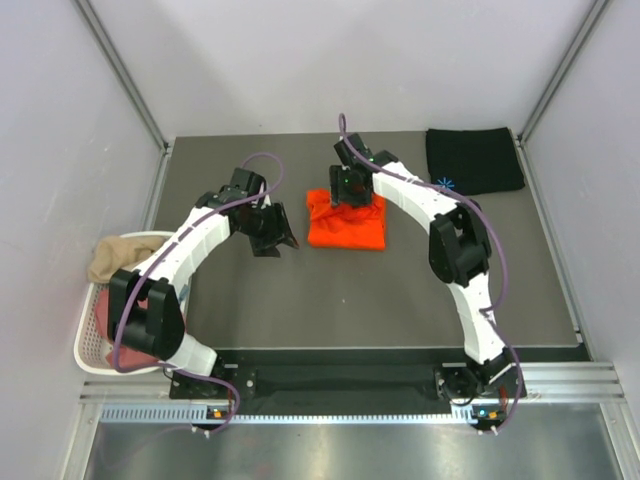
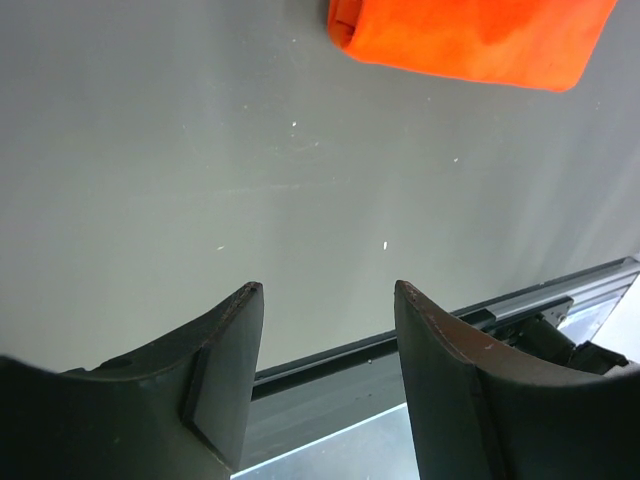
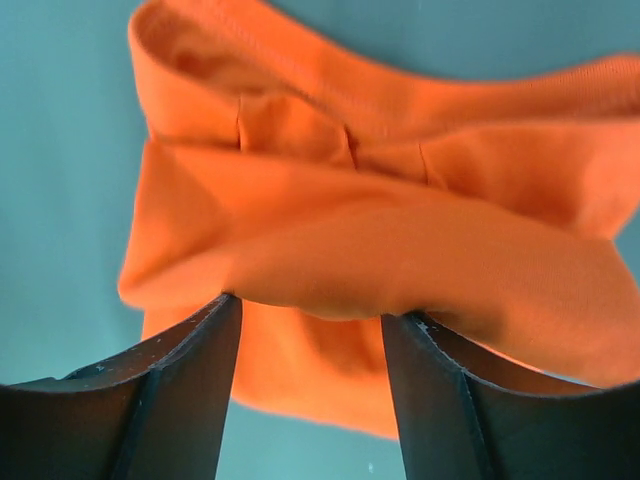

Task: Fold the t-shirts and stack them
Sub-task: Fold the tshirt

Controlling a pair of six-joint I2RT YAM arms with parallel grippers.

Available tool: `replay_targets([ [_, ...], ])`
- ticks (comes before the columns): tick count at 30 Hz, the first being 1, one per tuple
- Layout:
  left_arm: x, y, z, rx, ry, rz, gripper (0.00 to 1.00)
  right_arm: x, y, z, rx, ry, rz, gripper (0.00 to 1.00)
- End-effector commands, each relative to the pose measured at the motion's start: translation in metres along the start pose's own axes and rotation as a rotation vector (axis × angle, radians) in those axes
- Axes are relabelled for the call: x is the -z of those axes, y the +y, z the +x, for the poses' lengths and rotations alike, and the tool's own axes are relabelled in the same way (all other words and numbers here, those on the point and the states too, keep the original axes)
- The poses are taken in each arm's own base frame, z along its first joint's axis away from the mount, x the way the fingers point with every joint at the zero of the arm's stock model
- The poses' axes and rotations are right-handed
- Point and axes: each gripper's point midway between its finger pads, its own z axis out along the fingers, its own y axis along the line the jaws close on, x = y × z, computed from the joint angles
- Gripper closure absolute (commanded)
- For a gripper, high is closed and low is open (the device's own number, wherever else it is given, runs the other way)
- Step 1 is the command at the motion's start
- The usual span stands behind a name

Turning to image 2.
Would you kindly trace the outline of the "orange t shirt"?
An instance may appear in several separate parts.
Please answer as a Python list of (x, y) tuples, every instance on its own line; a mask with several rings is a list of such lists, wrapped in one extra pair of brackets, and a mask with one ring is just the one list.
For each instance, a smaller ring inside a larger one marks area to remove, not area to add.
[(346, 0), (332, 43), (356, 61), (469, 82), (565, 92), (580, 80), (610, 0)]

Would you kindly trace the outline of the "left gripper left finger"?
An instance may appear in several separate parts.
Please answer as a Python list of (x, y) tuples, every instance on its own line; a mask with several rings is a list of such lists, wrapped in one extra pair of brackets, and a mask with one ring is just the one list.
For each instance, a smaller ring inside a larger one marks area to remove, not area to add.
[(227, 479), (245, 438), (264, 318), (250, 282), (93, 370), (1, 360), (5, 479)]

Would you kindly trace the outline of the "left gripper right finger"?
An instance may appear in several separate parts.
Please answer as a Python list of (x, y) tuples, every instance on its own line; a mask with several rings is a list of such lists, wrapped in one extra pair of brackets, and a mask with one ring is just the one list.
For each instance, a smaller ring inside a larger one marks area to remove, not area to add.
[(639, 367), (597, 375), (513, 347), (523, 322), (479, 329), (406, 281), (395, 326), (424, 479), (635, 479)]

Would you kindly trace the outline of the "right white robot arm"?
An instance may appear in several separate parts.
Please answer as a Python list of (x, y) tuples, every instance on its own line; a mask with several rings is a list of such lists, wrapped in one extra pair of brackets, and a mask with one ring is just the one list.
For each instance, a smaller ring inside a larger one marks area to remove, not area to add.
[(546, 362), (597, 375), (630, 364), (624, 355), (590, 341), (575, 344), (540, 314), (523, 322), (513, 347)]

